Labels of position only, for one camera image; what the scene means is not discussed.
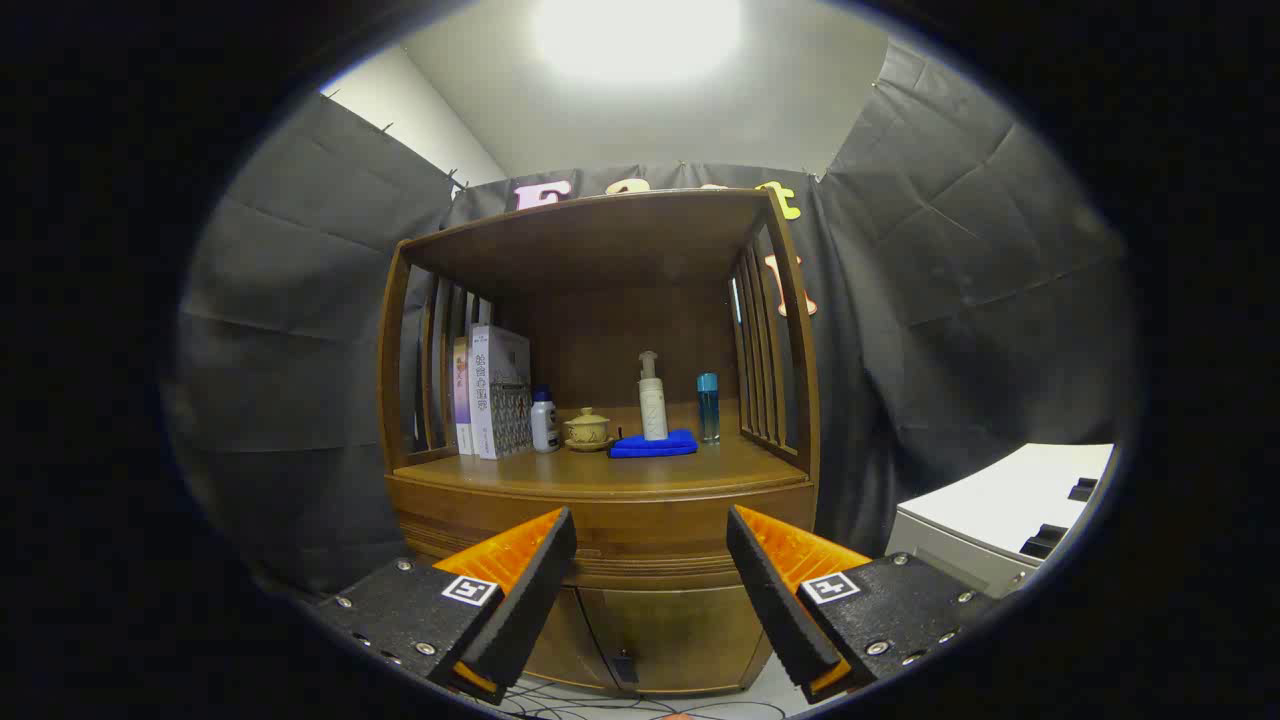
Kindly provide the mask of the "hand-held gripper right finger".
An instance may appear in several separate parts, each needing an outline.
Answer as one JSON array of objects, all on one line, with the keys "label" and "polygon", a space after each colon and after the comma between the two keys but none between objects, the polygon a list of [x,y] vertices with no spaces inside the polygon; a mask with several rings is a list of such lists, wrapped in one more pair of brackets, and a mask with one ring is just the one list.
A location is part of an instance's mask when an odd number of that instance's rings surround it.
[{"label": "hand-held gripper right finger", "polygon": [[1000,601],[911,553],[869,559],[733,505],[726,546],[783,670],[812,703],[899,675]]}]

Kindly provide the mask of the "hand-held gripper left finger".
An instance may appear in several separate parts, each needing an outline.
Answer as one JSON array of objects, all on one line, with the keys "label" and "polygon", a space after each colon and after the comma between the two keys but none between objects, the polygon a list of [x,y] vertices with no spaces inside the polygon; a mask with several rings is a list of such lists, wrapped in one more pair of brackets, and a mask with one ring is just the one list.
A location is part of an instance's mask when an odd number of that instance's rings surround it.
[{"label": "hand-held gripper left finger", "polygon": [[393,559],[316,602],[315,620],[417,683],[499,705],[524,675],[576,551],[562,506],[447,559]]}]

